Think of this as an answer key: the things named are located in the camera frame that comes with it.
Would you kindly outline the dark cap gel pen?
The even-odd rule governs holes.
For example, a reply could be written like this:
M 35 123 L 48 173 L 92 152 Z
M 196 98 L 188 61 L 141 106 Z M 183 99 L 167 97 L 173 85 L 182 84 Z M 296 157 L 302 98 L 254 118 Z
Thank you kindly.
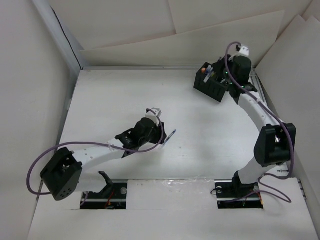
M 205 74 L 205 78 L 204 78 L 204 80 L 203 80 L 204 83 L 207 83 L 207 82 L 208 82 L 208 80 L 209 80 L 209 78 L 210 78 L 210 76 L 211 76 L 211 74 L 212 74 L 213 67 L 212 67 L 212 66 L 208 66 L 208 67 L 206 68 L 206 71 L 210 71 L 210 73 L 209 73 L 208 75 Z

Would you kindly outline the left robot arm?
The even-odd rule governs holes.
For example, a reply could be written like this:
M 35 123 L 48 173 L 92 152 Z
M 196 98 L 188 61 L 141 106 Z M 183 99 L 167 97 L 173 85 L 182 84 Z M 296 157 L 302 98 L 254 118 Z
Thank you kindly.
M 76 151 L 60 148 L 41 171 L 40 177 L 55 201 L 62 201 L 74 192 L 92 192 L 104 199 L 112 193 L 114 183 L 104 171 L 94 175 L 88 170 L 138 153 L 146 144 L 162 145 L 166 137 L 164 122 L 143 117 L 106 146 Z

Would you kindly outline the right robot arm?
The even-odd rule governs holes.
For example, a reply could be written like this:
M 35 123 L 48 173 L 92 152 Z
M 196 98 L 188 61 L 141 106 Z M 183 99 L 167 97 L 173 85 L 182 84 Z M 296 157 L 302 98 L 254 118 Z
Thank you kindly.
M 232 178 L 231 192 L 243 197 L 269 170 L 294 162 L 297 130 L 294 124 L 280 120 L 262 101 L 258 90 L 249 81 L 252 62 L 248 57 L 227 54 L 212 67 L 218 79 L 229 81 L 230 96 L 247 113 L 259 132 L 253 159 Z

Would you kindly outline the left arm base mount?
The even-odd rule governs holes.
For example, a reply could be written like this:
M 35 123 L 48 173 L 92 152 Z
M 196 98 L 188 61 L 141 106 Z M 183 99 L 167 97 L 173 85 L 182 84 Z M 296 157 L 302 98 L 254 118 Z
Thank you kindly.
M 103 187 L 85 191 L 80 200 L 81 210 L 125 210 L 127 207 L 128 180 L 112 180 L 104 171 L 98 172 Z

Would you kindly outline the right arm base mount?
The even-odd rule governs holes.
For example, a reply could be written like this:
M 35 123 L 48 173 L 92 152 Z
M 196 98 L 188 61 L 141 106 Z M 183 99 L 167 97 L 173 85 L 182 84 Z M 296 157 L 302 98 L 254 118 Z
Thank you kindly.
M 216 179 L 210 192 L 216 196 L 217 207 L 222 209 L 263 209 L 263 201 L 257 182 L 242 184 L 238 176 L 232 179 Z

